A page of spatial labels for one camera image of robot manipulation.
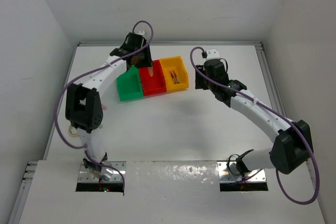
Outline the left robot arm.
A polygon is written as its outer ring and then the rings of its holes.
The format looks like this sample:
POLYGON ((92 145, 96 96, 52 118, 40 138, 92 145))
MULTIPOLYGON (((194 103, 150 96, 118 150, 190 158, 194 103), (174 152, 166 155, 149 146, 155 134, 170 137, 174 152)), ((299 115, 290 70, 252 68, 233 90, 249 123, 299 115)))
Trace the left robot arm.
POLYGON ((97 134, 97 129, 103 121, 101 97, 108 87, 130 68, 152 66, 149 47, 125 59, 121 58, 137 51, 146 43, 145 31, 128 33, 123 44, 110 52, 110 56, 102 65, 103 70, 90 74, 84 83, 71 84, 67 89, 65 117, 76 129, 84 146, 85 168, 95 173, 104 173, 104 162, 107 160, 102 139, 97 134))

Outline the orange pen cap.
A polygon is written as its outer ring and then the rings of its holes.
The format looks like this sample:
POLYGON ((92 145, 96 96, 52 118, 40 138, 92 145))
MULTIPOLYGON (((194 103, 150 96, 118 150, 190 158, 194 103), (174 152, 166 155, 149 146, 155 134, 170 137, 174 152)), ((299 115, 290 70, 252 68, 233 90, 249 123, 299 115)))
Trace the orange pen cap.
POLYGON ((149 76, 150 76, 150 77, 153 77, 153 75, 154 75, 154 71, 153 71, 153 68, 152 68, 152 67, 148 67, 148 73, 149 73, 149 76))

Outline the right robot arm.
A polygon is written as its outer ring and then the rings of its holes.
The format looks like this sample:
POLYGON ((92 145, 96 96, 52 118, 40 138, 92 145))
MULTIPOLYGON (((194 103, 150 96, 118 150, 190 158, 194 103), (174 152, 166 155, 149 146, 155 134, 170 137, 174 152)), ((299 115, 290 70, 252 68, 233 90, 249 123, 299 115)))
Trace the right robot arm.
POLYGON ((310 157, 307 147, 312 147, 312 139, 308 123, 283 119, 270 112, 243 83, 228 77, 226 67, 219 59, 197 65, 196 89, 210 90, 218 101, 252 121, 273 143, 271 149, 250 149, 238 155, 229 166, 231 173, 244 176, 256 169, 275 168, 290 174, 310 157))

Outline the red gel pen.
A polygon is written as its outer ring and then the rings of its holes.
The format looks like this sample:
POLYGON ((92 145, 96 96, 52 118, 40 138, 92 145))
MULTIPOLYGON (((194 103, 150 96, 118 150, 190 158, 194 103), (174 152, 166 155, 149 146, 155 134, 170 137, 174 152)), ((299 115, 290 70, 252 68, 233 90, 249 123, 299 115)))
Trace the red gel pen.
POLYGON ((175 80, 176 80, 176 84, 179 84, 180 82, 179 82, 179 79, 178 79, 178 77, 177 77, 175 71, 173 70, 172 72, 173 72, 173 74, 174 74, 174 77, 175 77, 175 80))

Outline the pink gel pen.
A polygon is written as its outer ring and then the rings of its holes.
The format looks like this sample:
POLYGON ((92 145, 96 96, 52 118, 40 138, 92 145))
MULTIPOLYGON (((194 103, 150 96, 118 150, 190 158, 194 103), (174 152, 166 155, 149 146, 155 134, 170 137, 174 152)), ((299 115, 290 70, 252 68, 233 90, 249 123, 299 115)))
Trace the pink gel pen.
POLYGON ((171 70, 170 70, 170 75, 171 75, 171 78, 172 78, 174 84, 176 84, 176 80, 175 80, 174 74, 173 74, 173 72, 171 70))

